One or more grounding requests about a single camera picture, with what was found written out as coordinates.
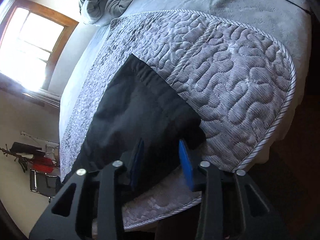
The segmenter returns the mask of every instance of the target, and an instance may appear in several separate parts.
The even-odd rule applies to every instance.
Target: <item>bed sheet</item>
[[[291,1],[308,8],[305,0]],[[273,141],[285,136],[290,127],[294,110],[303,97],[311,52],[310,16],[285,0],[133,0],[123,16],[163,9],[197,10],[247,23],[273,35],[287,47],[297,71],[296,93],[291,108],[278,131],[256,158],[256,162],[259,163],[266,161],[269,146]],[[107,38],[108,32],[108,26],[102,27],[96,32],[63,92],[60,105],[60,140],[62,140],[66,125],[70,121],[86,74]]]

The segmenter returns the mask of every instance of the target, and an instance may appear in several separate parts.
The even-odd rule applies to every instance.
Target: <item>window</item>
[[[0,72],[25,88],[47,90],[78,22],[28,0],[17,0],[0,39]]]

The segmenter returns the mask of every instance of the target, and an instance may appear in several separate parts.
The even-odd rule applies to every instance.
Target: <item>chair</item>
[[[57,179],[60,178],[30,169],[30,191],[48,197],[50,203],[56,195]]]

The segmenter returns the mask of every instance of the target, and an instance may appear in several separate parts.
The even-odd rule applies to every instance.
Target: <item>wooden window frame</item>
[[[50,9],[36,2],[32,2],[29,0],[15,0],[12,8],[8,12],[8,17],[6,17],[7,21],[3,28],[3,32],[0,33],[1,35],[0,47],[1,47],[3,37],[5,35],[5,31],[7,30],[10,20],[17,8],[27,9],[34,14],[47,18],[48,20],[51,20],[64,27],[59,38],[57,39],[55,46],[53,47],[52,53],[47,61],[47,66],[45,68],[45,80],[41,88],[44,90],[48,90],[49,84],[53,75],[53,71],[57,65],[58,59],[65,45],[67,44],[71,34],[73,33],[74,29],[77,27],[78,22],[60,12],[57,12],[53,9]]]

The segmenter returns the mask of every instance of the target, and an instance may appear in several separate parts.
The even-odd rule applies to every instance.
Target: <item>wall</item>
[[[49,91],[61,95],[76,63],[94,35],[97,27],[81,22],[78,0],[30,0],[56,10],[79,22],[67,42],[49,85]]]
[[[39,146],[31,138],[20,135],[24,132],[45,138],[59,140],[59,111],[42,107],[17,98],[0,90],[0,147],[19,141]],[[14,157],[0,153],[0,199],[7,212],[28,236],[33,225],[48,205],[48,199],[30,192],[29,172],[23,173]]]

